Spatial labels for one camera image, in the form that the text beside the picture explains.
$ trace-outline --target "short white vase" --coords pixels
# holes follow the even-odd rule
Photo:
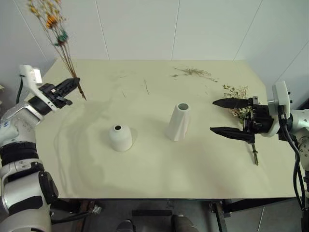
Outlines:
[[[179,141],[185,138],[190,121],[190,107],[186,103],[179,103],[175,106],[173,115],[166,129],[167,137],[172,141]]]
[[[129,126],[116,124],[110,128],[109,138],[115,151],[127,151],[132,147],[132,134]]]

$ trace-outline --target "black metal bar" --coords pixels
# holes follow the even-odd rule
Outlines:
[[[75,199],[70,199],[69,201],[57,199],[51,204],[52,209],[59,209],[70,213],[78,213],[80,207],[81,202]]]
[[[261,199],[245,199],[238,202],[224,204],[223,211],[224,213],[231,213],[235,211],[251,209],[255,207],[260,207],[266,204],[273,204],[282,201],[288,201],[294,199],[293,197],[285,197],[285,198],[261,198]]]
[[[142,217],[142,216],[171,216],[173,213],[171,210],[132,210],[132,216]]]
[[[211,207],[213,212],[216,214],[219,231],[227,232],[222,204],[220,202],[212,202]]]

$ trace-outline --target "black cable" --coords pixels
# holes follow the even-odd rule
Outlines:
[[[62,219],[51,219],[52,225],[83,219],[91,214],[91,211],[85,211]]]
[[[298,194],[298,190],[297,190],[297,172],[298,172],[298,169],[299,169],[299,163],[300,163],[300,154],[299,154],[299,151],[297,149],[297,147],[295,146],[295,144],[293,143],[293,140],[288,132],[288,128],[287,128],[287,125],[283,125],[282,126],[282,130],[284,132],[284,135],[285,135],[285,138],[286,140],[288,141],[289,145],[291,146],[291,148],[294,150],[296,156],[295,156],[295,164],[294,164],[294,170],[293,170],[293,187],[294,187],[294,192],[295,192],[295,195],[296,195],[296,198],[297,198],[297,201],[299,203],[299,206],[301,209],[303,209],[303,204],[305,202],[301,202],[300,200],[300,197],[299,197],[299,194]]]
[[[20,78],[20,84],[19,84],[19,89],[18,89],[18,93],[17,93],[17,97],[16,97],[16,104],[19,103],[19,98],[20,98],[20,94],[21,94],[21,90],[23,89],[23,79]]]
[[[294,141],[294,144],[295,144],[297,150],[299,151],[297,139],[296,139],[295,137],[293,137],[292,140]],[[297,175],[298,175],[298,180],[299,180],[300,189],[301,189],[301,202],[302,202],[302,208],[305,208],[305,201],[306,201],[305,186],[304,186],[304,182],[303,182],[303,176],[302,176],[301,171],[300,171],[300,167],[298,167]]]

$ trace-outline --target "plant debris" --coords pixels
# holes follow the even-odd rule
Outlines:
[[[145,80],[145,79],[144,79],[144,83],[145,83],[145,87],[146,87],[147,93],[148,93],[148,95],[150,95],[150,94],[149,94],[148,87],[147,87],[147,83],[146,83],[146,80]]]
[[[178,68],[175,68],[175,67],[174,67],[174,69],[183,72],[183,74],[173,74],[173,75],[170,75],[170,77],[193,76],[193,75],[195,75],[195,76],[198,76],[198,77],[205,77],[206,79],[211,80],[213,82],[218,82],[217,79],[215,79],[211,76],[211,73],[209,73],[205,70],[199,70],[199,69],[196,69],[196,68],[178,69]]]
[[[238,88],[235,88],[235,87],[231,87],[228,85],[223,85],[222,87],[223,89],[226,90],[226,92],[224,93],[225,98],[247,99],[248,86],[244,86],[244,87],[239,86]],[[239,118],[241,124],[244,118],[250,112],[250,110],[251,110],[251,106],[248,106],[242,109],[229,109],[229,111],[231,112],[233,116]]]

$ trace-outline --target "orange dried flower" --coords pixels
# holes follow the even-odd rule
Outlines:
[[[57,18],[53,15],[49,15],[47,17],[46,27],[51,29],[53,26],[57,24]]]
[[[36,13],[38,12],[37,9],[35,9],[35,7],[32,6],[32,5],[29,5],[29,8],[30,8],[30,11],[31,11],[32,13],[34,13],[34,14],[36,14]]]

